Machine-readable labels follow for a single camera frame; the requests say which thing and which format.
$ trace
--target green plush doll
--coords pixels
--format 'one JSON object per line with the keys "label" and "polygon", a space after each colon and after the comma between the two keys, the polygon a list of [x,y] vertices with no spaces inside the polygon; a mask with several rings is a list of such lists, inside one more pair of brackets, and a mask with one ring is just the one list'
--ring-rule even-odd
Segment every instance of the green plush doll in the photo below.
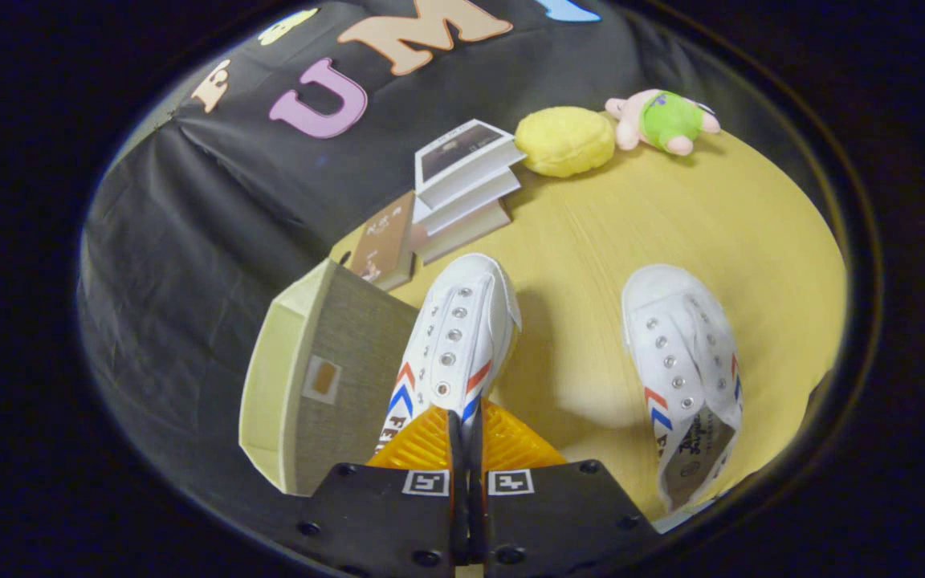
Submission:
{"label": "green plush doll", "polygon": [[631,150],[639,141],[685,157],[694,150],[698,132],[719,132],[719,121],[704,105],[653,88],[629,99],[609,99],[605,110],[619,120],[616,144]]}

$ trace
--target beige letter m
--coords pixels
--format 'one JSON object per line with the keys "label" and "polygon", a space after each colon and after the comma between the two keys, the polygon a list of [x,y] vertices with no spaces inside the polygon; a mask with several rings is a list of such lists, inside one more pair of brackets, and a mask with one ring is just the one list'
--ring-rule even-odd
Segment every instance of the beige letter m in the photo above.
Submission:
{"label": "beige letter m", "polygon": [[476,43],[513,29],[511,22],[495,18],[467,0],[415,0],[416,18],[371,16],[356,22],[337,37],[338,43],[369,44],[392,61],[392,73],[402,76],[430,62],[429,51],[414,51],[405,43],[451,51],[448,23],[458,30],[459,40]]}

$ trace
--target white sneaker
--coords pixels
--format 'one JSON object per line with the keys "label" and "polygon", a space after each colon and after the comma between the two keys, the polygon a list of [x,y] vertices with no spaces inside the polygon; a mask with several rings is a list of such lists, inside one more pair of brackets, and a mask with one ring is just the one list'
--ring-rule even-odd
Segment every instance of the white sneaker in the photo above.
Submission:
{"label": "white sneaker", "polygon": [[401,356],[376,451],[432,403],[462,418],[467,439],[520,329],[516,291],[498,261],[470,253],[449,263],[426,293]]}
{"label": "white sneaker", "polygon": [[658,444],[658,493],[679,508],[708,490],[737,442],[744,406],[734,332],[712,293],[666,264],[635,271],[621,306]]}

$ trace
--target yellow table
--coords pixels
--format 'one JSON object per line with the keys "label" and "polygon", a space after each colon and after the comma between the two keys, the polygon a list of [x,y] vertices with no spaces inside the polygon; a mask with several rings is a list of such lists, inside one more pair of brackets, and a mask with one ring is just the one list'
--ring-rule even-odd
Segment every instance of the yellow table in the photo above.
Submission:
{"label": "yellow table", "polygon": [[[568,460],[602,460],[658,519],[657,454],[621,339],[620,292],[647,264],[686,268],[727,312],[744,387],[741,437],[705,499],[774,458],[833,365],[845,317],[844,261],[800,188],[725,132],[699,136],[687,158],[642,144],[569,179],[514,171],[522,188],[504,200],[513,223],[428,267],[416,263],[392,295],[419,307],[453,256],[498,259],[516,286],[524,333],[492,401]],[[361,233],[331,256],[355,248]]]}

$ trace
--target blue letter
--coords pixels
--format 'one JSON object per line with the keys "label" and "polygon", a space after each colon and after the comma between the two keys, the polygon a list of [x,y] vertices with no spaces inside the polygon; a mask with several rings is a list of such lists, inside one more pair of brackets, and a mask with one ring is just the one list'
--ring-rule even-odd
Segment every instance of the blue letter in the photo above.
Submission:
{"label": "blue letter", "polygon": [[562,22],[599,22],[601,16],[588,12],[573,4],[569,0],[537,0],[537,3],[548,8],[548,18]]}

